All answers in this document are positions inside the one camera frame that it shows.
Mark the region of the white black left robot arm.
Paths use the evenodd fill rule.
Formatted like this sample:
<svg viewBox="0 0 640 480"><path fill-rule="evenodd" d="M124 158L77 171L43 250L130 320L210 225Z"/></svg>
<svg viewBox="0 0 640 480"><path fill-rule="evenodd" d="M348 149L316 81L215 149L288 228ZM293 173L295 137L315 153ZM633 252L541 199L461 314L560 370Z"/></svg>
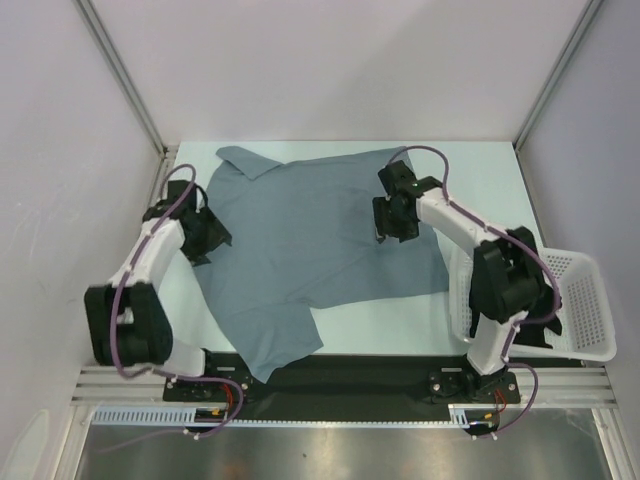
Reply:
<svg viewBox="0 0 640 480"><path fill-rule="evenodd" d="M231 241L204 190L193 180L170 180L166 197L143 215L139 238L123 265L84 294L98 364L120 370L139 365L143 372L187 376L185 385L197 398L214 397L220 374L205 365L203 348L175 336L159 289L176 254L201 266L209 262L208 254Z"/></svg>

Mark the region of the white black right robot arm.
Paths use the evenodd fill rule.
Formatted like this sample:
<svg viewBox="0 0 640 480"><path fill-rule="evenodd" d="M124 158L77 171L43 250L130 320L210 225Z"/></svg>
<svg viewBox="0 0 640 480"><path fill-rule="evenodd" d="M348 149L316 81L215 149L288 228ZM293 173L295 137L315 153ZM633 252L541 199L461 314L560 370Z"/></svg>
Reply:
<svg viewBox="0 0 640 480"><path fill-rule="evenodd" d="M508 371L509 349L520 325L547 292L551 319L561 304L559 289L538 255L535 238L525 227L490 225L449 195L433 177L419 179L402 161L383 167L378 177L386 192L373 199L376 239L412 240L419 226L442 232L472 260L469 307L477 317L475 336L465 356L453 396L484 401Z"/></svg>

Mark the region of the light blue t shirt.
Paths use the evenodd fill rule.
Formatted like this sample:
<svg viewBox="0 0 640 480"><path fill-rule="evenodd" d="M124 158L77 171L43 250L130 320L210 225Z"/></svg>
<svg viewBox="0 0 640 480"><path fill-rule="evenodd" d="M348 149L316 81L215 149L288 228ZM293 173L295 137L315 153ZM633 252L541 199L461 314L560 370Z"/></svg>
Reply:
<svg viewBox="0 0 640 480"><path fill-rule="evenodd" d="M405 243L376 238L372 201L391 150L290 163L239 146L217 154L208 204L232 239L194 273L257 380L321 348L316 309L448 289L431 227Z"/></svg>

